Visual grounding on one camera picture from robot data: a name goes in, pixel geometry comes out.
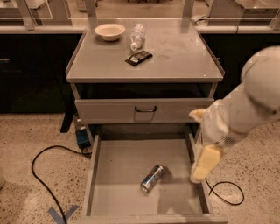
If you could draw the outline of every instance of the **bowl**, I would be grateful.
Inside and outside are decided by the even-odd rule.
[[[102,24],[95,28],[95,33],[106,41],[118,40],[124,32],[125,27],[121,24]]]

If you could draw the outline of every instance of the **plastic bottle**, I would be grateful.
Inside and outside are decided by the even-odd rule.
[[[145,28],[143,24],[136,24],[133,28],[133,32],[130,35],[131,45],[130,49],[136,51],[141,48],[144,43]]]

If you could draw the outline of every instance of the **terrazzo floor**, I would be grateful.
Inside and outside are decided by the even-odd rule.
[[[61,144],[76,151],[74,125],[60,133],[62,114],[0,115],[0,167],[6,179],[0,191],[0,223],[57,223],[48,213],[59,213],[46,189],[32,176],[31,165],[44,148]],[[239,206],[230,206],[210,195],[213,210],[233,224],[280,223],[280,122],[252,130],[242,142],[228,149],[220,165],[210,174],[211,185],[235,182],[245,194]],[[88,158],[54,149],[46,151],[35,164],[35,171],[53,190],[63,209],[78,206],[72,219],[81,217],[88,177]],[[216,191],[237,202],[241,195],[231,185]]]

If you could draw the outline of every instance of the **robotic arm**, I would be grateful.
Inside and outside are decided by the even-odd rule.
[[[223,147],[244,139],[250,130],[280,119],[280,46],[252,56],[241,84],[207,109],[190,113],[201,124],[203,148],[192,166],[191,181],[200,183],[220,162]]]

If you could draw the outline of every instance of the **silver can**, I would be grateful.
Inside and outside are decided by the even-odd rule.
[[[149,193],[154,185],[158,182],[158,180],[164,175],[165,169],[162,165],[157,164],[145,177],[145,179],[141,183],[142,189]]]

